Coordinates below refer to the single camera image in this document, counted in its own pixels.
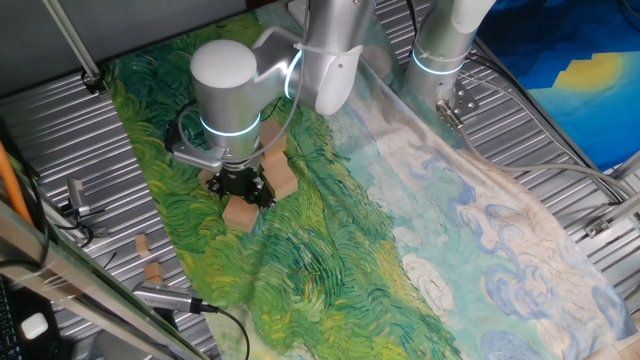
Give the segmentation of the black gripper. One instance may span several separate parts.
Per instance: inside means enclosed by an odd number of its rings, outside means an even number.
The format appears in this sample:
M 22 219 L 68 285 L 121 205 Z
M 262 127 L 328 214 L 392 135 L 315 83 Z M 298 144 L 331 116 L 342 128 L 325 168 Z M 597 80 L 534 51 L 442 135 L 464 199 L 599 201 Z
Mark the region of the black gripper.
M 271 208 L 276 203 L 265 177 L 251 167 L 242 170 L 222 168 L 214 178 L 205 182 L 205 188 L 219 199 L 228 194 L 252 198 L 260 208 Z

